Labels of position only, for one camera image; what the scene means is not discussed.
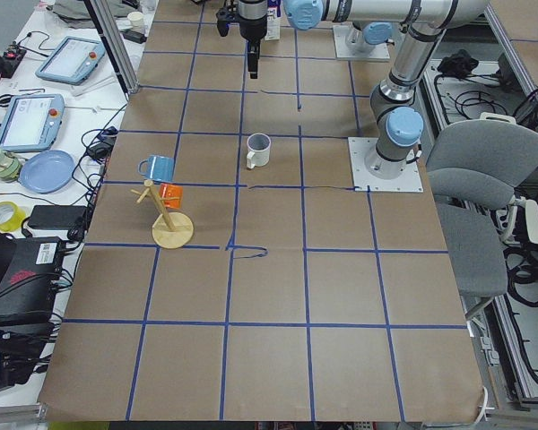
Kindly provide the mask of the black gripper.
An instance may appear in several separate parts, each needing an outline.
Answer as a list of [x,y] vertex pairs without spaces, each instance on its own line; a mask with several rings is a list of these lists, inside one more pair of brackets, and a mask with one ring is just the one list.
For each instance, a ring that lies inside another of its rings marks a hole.
[[267,1],[239,0],[237,12],[240,35],[247,40],[247,71],[251,79],[257,79],[260,41],[267,32]]

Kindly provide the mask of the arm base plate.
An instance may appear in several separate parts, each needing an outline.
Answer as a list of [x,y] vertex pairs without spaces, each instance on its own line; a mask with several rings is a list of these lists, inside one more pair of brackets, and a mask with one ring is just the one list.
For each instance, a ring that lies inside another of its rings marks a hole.
[[422,193],[419,166],[413,151],[400,161],[377,153],[377,138],[348,139],[353,187],[362,192]]
[[354,23],[334,25],[333,32],[337,59],[369,62],[388,62],[390,59],[387,47],[393,32],[390,22],[369,22],[361,29]]

